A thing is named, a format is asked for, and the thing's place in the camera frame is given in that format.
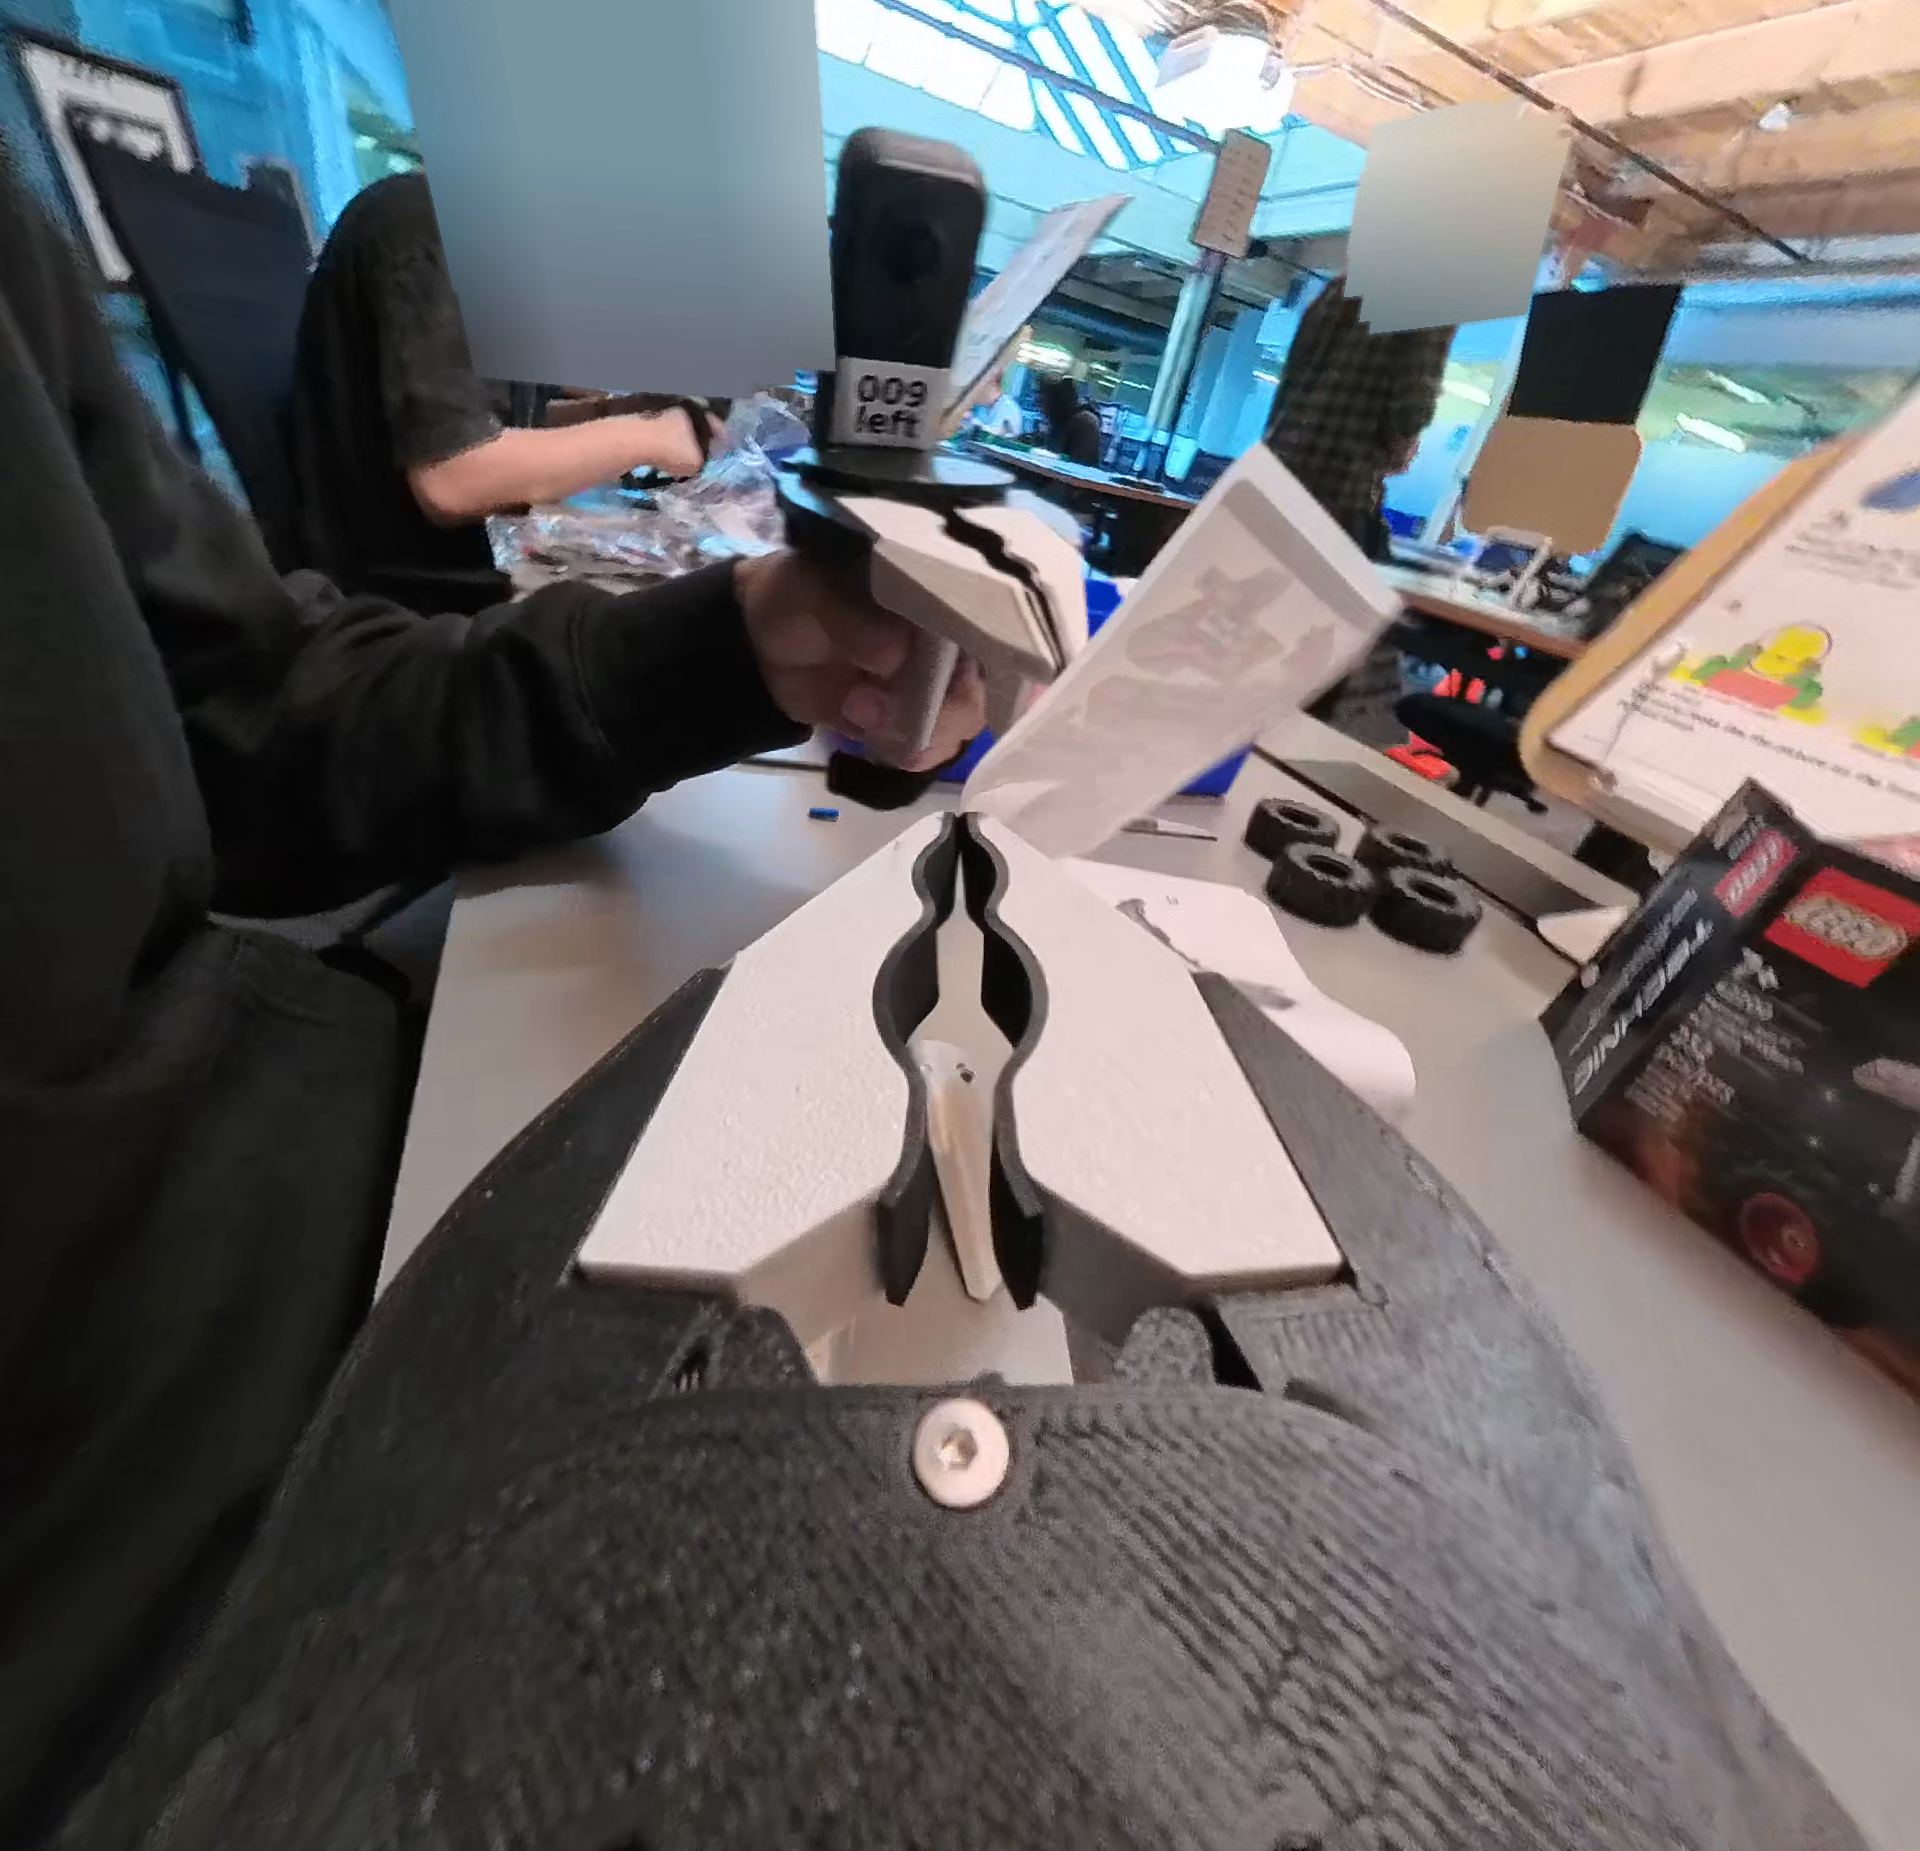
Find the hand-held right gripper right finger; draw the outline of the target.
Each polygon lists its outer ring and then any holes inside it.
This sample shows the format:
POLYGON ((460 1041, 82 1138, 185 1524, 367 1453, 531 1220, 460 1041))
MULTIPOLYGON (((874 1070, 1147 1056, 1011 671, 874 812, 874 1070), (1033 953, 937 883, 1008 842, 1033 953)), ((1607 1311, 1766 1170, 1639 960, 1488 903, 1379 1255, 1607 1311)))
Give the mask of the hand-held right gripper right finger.
POLYGON ((1338 1283, 1204 976, 991 818, 961 815, 959 857, 1008 1048, 986 1207, 1014 1307, 1119 1342, 1145 1311, 1338 1283))

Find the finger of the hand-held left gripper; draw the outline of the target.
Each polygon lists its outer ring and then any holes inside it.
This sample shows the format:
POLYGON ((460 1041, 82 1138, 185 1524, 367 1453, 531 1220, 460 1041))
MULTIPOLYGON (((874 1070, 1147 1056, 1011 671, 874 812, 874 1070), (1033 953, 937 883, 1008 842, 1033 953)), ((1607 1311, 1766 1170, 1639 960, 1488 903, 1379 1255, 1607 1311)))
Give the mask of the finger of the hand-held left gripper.
POLYGON ((887 611, 985 666, 1060 666, 1051 606, 993 530, 883 494, 836 494, 831 511, 869 544, 869 588, 887 611))
POLYGON ((972 506, 959 541, 986 564, 988 638, 1036 678, 1059 678, 1088 638, 1077 523, 1052 506, 972 506))

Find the clear toy sticker sheet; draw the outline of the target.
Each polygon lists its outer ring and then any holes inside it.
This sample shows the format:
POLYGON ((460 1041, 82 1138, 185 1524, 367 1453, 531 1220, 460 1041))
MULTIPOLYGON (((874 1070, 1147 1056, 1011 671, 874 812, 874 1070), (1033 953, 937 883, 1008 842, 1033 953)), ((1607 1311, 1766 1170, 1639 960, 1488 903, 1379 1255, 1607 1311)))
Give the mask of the clear toy sticker sheet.
POLYGON ((1361 547, 1251 446, 993 738, 961 810, 1042 857, 1086 857, 1338 685, 1399 611, 1361 547))

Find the grey wedge toy panel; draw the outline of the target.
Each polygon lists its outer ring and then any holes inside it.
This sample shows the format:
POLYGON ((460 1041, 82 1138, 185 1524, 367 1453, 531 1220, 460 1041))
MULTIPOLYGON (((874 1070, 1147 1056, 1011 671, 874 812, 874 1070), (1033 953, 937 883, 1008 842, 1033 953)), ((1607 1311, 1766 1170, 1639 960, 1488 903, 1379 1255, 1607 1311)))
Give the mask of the grey wedge toy panel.
POLYGON ((959 1283, 976 1306, 1001 1289, 991 1229, 991 1087, 974 1056, 940 1039, 915 1048, 926 1087, 927 1148, 959 1283))

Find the person's left forearm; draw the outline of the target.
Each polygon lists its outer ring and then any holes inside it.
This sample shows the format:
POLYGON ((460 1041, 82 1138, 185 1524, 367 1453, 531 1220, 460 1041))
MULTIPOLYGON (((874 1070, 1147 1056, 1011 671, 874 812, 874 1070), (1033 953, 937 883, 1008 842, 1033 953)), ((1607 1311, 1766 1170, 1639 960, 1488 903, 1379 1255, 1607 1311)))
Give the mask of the person's left forearm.
POLYGON ((731 568, 412 615, 263 575, 173 653, 210 828, 210 909, 332 911, 622 824, 646 798, 797 747, 731 568))

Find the grey desk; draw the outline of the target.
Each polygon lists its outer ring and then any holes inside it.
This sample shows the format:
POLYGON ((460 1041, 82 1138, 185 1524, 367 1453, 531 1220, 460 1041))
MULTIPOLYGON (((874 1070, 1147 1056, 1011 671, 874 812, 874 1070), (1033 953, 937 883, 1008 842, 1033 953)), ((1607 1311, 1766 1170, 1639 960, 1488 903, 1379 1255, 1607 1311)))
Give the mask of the grey desk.
MULTIPOLYGON (((901 826, 822 802, 800 769, 727 769, 454 888, 378 1283, 683 976, 901 826)), ((1404 1041, 1406 1138, 1587 1361, 1739 1673, 1873 1847, 1915 1847, 1915 1401, 1570 1130, 1538 1028, 1570 970, 1528 926, 1493 909, 1455 960, 1277 926, 1404 1041)))

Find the person's left hand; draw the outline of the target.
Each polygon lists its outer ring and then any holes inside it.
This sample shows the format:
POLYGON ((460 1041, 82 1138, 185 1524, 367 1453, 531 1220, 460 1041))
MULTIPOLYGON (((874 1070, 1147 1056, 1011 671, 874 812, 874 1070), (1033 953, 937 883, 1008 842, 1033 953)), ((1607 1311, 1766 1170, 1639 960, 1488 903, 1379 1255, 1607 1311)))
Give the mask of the person's left hand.
POLYGON ((791 551, 761 555, 733 564, 733 596, 765 694, 805 734, 929 773, 985 729, 985 683, 967 660, 951 665, 926 719, 922 635, 838 569, 791 551))

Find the white board on stand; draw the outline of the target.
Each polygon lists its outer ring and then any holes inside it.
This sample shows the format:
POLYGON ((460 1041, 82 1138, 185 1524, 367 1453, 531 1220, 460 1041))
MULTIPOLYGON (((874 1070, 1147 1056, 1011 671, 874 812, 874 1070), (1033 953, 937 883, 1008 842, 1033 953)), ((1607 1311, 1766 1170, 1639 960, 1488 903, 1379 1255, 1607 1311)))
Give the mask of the white board on stand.
POLYGON ((959 432, 1042 301, 1109 232, 1127 202, 1127 196, 1102 196, 1042 214, 1033 234, 969 302, 949 366, 942 436, 959 432))

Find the toy instruction booklet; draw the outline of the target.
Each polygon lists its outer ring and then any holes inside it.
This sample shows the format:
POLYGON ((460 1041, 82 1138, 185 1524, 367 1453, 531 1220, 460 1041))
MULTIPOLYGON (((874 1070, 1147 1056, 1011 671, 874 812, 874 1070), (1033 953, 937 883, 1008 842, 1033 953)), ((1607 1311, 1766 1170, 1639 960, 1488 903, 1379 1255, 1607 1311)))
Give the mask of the toy instruction booklet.
POLYGON ((1229 982, 1382 1117, 1406 1115, 1418 1075, 1402 1039, 1310 980, 1270 905, 1225 883, 1122 865, 1065 859, 1064 869, 1188 970, 1229 982))

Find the clear plastic bags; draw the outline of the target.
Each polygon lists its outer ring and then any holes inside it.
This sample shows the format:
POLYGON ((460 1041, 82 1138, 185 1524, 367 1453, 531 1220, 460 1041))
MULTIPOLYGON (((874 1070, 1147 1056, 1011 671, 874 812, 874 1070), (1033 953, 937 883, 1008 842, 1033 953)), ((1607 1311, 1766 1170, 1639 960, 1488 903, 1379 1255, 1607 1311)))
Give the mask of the clear plastic bags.
POLYGON ((491 564, 528 597, 558 585, 638 592, 761 556, 781 544, 778 468, 808 444, 810 396, 797 387, 733 401, 697 477, 632 473, 518 515, 491 515, 491 564))

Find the blue storage bin with tag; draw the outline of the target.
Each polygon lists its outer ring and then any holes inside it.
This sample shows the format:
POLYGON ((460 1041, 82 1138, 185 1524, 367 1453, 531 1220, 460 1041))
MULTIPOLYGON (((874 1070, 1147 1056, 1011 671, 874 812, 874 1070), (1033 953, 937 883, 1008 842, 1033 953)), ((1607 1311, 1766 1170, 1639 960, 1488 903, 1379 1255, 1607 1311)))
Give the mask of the blue storage bin with tag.
MULTIPOLYGON (((1108 577, 1105 571, 1086 569, 1082 575, 1082 585, 1083 585, 1086 625, 1088 625, 1088 634, 1097 634, 1115 615, 1119 600, 1125 597, 1125 592, 1131 591, 1132 583, 1131 579, 1115 579, 1115 577, 1108 577)), ((959 783, 959 784, 964 784, 964 783, 972 780, 972 774, 985 762, 985 757, 991 751, 991 747, 993 747, 993 734, 991 730, 978 730, 959 751, 956 759, 951 759, 942 769, 929 773, 929 774, 935 774, 937 783, 959 783)), ((845 750, 845 751, 860 751, 864 753, 864 750, 854 750, 854 747, 844 747, 844 744, 832 744, 828 750, 828 753, 832 750, 845 750)), ((1179 798, 1188 798, 1188 800, 1220 800, 1220 798, 1225 798, 1227 791, 1232 788, 1232 783, 1238 780, 1241 766, 1242 766, 1242 762, 1245 762, 1247 753, 1251 753, 1247 747, 1227 753, 1225 759, 1220 759, 1206 773, 1192 776, 1175 796, 1179 798)))

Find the black toy set box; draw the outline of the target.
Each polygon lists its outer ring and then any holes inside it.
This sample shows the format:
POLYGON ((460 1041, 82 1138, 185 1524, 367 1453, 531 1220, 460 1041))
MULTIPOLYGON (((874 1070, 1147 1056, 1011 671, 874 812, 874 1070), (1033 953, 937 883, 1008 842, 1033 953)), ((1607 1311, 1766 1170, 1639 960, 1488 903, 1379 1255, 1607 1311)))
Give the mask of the black toy set box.
POLYGON ((1915 1396, 1915 875, 1742 783, 1542 1034, 1588 1143, 1915 1396))

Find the black and tan board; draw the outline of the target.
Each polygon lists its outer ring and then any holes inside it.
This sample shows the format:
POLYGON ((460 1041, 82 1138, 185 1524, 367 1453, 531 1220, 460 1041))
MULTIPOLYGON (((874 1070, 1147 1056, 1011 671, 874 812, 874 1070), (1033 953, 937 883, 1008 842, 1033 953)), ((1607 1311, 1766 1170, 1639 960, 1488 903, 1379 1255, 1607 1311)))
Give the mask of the black and tan board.
POLYGON ((1607 541, 1642 460, 1638 419, 1682 284, 1552 291, 1533 301, 1501 412, 1461 491, 1461 534, 1559 555, 1607 541))

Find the black office chair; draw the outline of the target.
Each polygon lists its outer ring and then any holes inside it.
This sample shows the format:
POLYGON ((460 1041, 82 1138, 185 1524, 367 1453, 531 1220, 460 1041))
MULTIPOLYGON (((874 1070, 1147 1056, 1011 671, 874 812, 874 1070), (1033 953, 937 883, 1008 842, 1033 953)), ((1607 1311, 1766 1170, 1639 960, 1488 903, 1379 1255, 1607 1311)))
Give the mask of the black office chair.
POLYGON ((73 136, 160 357, 200 396, 277 571, 300 569, 294 357, 310 241, 272 187, 73 136))

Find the wooden instruction sign board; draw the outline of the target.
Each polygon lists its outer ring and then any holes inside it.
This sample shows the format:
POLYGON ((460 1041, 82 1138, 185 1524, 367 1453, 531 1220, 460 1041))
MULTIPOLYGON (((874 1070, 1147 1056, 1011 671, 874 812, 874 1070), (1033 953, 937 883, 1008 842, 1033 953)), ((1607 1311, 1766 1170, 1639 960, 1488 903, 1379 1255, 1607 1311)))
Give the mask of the wooden instruction sign board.
POLYGON ((1742 784, 1819 839, 1916 834, 1916 392, 1778 473, 1524 716, 1531 783, 1670 853, 1742 784))

